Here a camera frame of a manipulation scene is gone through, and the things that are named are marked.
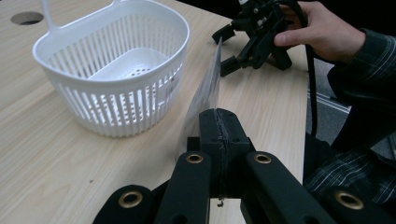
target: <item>wooden table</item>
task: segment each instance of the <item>wooden table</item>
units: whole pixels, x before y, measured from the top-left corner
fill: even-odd
[[[109,138],[82,128],[32,57],[46,23],[17,25],[11,17],[41,12],[38,0],[0,1],[0,223],[92,223],[116,189],[154,189],[174,169],[182,121],[216,49],[212,34],[229,23],[177,1],[161,0],[188,21],[191,38],[180,95],[150,130]],[[50,0],[51,14],[66,24],[109,0]],[[237,55],[248,39],[238,34],[222,47]],[[289,50],[292,68],[238,70],[220,80],[219,107],[233,111],[257,150],[275,154],[300,181],[303,172],[307,72],[304,47]],[[244,223],[237,200],[211,205],[211,223]]]

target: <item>gray floor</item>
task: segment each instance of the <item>gray floor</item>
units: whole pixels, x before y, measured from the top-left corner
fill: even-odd
[[[332,68],[332,64],[315,60],[315,73],[317,80],[317,100],[318,100],[318,131],[317,138],[331,143],[341,128],[349,112],[349,107],[341,105],[336,101],[336,97],[327,80],[327,73]],[[311,104],[308,92],[308,108],[306,117],[306,131],[312,130]],[[386,156],[395,158],[395,135],[384,139],[374,146],[373,150]]]

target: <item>transparent plastic sheet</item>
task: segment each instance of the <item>transparent plastic sheet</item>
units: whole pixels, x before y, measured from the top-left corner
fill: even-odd
[[[187,151],[187,137],[199,136],[199,114],[207,109],[216,108],[218,105],[221,42],[220,40],[206,75],[194,94],[186,118],[184,118],[183,128],[177,142],[175,161]]]

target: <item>human hand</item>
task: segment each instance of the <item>human hand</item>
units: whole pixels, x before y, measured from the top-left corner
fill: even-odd
[[[278,47],[310,45],[324,60],[349,63],[365,40],[365,33],[349,25],[320,2],[298,2],[308,19],[302,28],[296,14],[290,7],[281,7],[285,19],[292,25],[288,31],[274,38]]]

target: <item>white plastic basket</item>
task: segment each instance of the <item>white plastic basket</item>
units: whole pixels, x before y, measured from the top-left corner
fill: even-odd
[[[175,101],[190,36],[173,9],[114,0],[65,26],[49,27],[33,55],[81,125],[106,136],[141,133]]]

